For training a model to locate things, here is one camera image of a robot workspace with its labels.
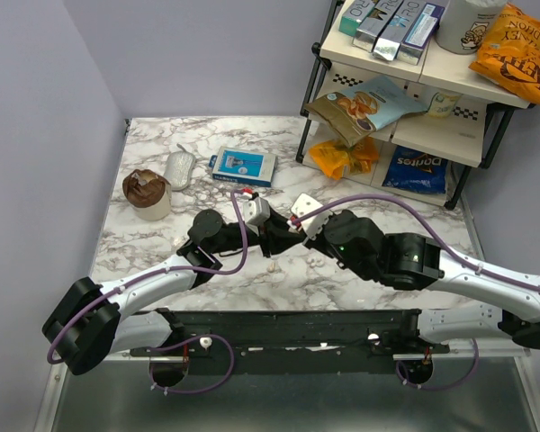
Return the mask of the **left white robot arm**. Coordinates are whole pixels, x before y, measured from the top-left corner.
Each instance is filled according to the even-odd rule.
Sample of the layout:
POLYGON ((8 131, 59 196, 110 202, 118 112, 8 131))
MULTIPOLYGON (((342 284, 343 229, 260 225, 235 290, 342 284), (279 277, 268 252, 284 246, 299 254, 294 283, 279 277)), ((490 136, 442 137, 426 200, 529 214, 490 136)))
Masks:
POLYGON ((200 211, 188 237, 173 256, 146 271, 106 283, 90 277, 75 281, 42 326, 50 343, 48 362, 64 363, 71 373, 84 374, 111 353, 119 327, 130 316, 170 294, 226 275, 216 259, 219 253, 259 247, 270 257, 304 239, 275 211, 259 228, 250 228, 243 220, 227 223, 215 210, 200 211))

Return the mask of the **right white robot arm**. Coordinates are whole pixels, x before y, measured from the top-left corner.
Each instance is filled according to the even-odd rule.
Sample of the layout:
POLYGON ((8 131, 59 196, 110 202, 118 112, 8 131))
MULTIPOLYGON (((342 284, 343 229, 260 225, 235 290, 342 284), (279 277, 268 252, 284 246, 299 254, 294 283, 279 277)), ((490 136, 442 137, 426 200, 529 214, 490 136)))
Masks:
POLYGON ((402 291, 452 293, 468 307, 423 310, 396 330, 409 353, 457 338, 508 338, 540 350, 540 275, 484 263, 415 233, 385 234, 351 211, 312 211, 300 224, 308 243, 366 281, 402 291))

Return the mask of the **blue Harry's razor box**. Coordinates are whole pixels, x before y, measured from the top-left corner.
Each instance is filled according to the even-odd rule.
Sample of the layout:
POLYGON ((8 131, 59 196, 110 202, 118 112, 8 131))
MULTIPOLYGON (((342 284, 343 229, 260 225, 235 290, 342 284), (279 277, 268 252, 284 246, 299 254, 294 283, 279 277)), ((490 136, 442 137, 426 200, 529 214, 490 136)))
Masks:
POLYGON ((274 154, 229 147, 221 147, 209 162, 215 180, 261 187, 272 185, 276 166, 274 154))

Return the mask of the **orange snack bag lower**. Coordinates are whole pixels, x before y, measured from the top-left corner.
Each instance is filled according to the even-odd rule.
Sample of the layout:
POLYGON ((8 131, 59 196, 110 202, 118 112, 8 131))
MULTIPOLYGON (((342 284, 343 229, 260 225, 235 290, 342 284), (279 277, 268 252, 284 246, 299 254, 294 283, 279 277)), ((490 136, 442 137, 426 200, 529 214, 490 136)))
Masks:
POLYGON ((341 140, 324 141, 311 147, 308 154, 320 171, 334 180, 344 175, 369 174, 379 159, 379 151, 370 137, 351 148, 341 140))

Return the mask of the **blue Doritos bag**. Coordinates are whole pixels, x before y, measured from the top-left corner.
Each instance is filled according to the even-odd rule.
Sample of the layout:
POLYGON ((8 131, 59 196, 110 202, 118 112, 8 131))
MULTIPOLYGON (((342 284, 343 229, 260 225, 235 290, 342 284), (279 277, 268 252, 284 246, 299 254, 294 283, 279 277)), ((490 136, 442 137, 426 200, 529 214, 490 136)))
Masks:
POLYGON ((447 165, 442 157, 397 146, 382 185, 416 194, 444 194, 447 165))

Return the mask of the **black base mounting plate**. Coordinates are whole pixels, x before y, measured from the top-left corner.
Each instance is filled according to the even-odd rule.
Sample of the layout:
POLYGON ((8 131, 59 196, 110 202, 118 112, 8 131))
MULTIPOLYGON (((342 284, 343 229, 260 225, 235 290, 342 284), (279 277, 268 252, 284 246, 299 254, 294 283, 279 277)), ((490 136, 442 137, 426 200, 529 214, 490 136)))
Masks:
POLYGON ((424 341, 419 310, 176 311, 160 309, 171 334, 146 356, 163 373, 182 354, 192 374, 390 374, 394 357, 446 354, 448 346, 424 341))

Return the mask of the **gold blue snack bag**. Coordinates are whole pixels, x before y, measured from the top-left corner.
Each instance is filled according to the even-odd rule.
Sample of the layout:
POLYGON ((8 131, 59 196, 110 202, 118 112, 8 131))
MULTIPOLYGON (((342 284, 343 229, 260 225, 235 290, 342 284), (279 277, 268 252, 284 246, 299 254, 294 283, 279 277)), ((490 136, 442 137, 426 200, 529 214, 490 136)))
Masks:
POLYGON ((307 103, 305 109, 322 119, 348 147, 405 115, 427 111, 386 76, 326 93, 307 103))

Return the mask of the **teal toothpaste box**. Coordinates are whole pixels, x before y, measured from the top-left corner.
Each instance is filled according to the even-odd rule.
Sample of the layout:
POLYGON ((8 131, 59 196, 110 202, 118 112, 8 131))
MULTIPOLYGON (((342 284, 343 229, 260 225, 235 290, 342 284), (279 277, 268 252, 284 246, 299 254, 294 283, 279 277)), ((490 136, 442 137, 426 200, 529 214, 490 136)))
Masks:
POLYGON ((342 13, 338 30, 354 37, 359 26, 371 15, 376 5, 376 0, 354 0, 342 13))

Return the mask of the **orange kettle chips bag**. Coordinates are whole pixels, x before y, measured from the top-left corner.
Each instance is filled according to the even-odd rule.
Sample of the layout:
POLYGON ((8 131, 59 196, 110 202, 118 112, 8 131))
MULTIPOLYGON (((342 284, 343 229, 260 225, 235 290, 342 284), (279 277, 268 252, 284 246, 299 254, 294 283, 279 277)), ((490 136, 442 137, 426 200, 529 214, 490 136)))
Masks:
POLYGON ((469 69, 513 95, 540 105, 540 21, 506 4, 469 69))

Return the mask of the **black frame shelf rack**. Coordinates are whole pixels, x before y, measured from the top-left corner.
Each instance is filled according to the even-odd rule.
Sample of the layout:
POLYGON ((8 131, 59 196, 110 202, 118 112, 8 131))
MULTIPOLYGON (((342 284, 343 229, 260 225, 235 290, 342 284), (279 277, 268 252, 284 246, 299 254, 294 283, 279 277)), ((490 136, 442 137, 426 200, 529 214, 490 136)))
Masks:
POLYGON ((413 98, 429 86, 461 94, 454 111, 444 119, 405 116, 373 133, 379 159, 370 172, 351 178, 383 188, 398 146, 441 157, 451 166, 463 168, 460 175, 448 178, 445 193, 402 190, 400 195, 452 210, 471 171, 490 167, 514 112, 530 104, 470 70, 473 57, 446 51, 435 41, 427 45, 416 66, 373 58, 338 30, 342 14, 350 5, 348 1, 333 1, 329 6, 321 38, 311 48, 315 60, 303 101, 308 104, 319 96, 350 89, 378 75, 386 75, 413 98))

